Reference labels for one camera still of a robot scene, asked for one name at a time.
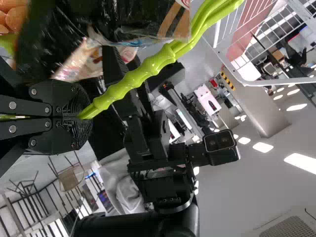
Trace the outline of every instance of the sticker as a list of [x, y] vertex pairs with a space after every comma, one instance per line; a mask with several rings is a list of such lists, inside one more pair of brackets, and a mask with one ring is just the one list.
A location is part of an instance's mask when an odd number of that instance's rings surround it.
[[183, 6], [186, 10], [190, 10], [190, 0], [176, 0], [181, 6]]

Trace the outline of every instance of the plastic bag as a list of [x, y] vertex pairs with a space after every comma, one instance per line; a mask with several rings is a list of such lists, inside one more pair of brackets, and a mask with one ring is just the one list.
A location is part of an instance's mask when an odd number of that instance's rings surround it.
[[26, 81], [53, 74], [71, 81], [101, 45], [187, 40], [188, 6], [189, 0], [32, 0], [18, 39], [17, 71]]
[[[117, 47], [125, 64], [132, 61], [137, 53], [137, 47]], [[57, 80], [76, 82], [87, 78], [103, 75], [102, 47], [87, 49], [86, 40], [66, 60], [62, 67], [51, 77]]]

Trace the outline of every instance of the yellow black warning stripe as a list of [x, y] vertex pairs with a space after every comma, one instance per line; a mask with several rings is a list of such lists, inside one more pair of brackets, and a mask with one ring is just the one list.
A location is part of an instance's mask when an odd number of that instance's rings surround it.
[[233, 86], [233, 84], [229, 81], [228, 77], [225, 75], [224, 72], [221, 72], [221, 76], [222, 78], [227, 82], [227, 84], [229, 85], [229, 87], [232, 89], [232, 90], [236, 90], [236, 88]]

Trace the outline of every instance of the white cloth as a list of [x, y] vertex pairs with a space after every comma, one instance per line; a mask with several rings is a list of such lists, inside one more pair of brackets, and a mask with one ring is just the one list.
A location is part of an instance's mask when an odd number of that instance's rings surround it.
[[143, 197], [127, 172], [129, 155], [122, 149], [102, 159], [99, 168], [105, 191], [119, 214], [145, 212]]

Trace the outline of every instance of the wire rack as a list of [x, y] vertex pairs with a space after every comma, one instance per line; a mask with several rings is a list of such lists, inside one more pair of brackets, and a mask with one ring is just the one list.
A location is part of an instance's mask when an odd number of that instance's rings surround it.
[[218, 22], [212, 49], [235, 78], [244, 85], [314, 83], [313, 78], [247, 81], [240, 72], [263, 60], [267, 51], [306, 24], [315, 25], [316, 0], [246, 0], [237, 10]]

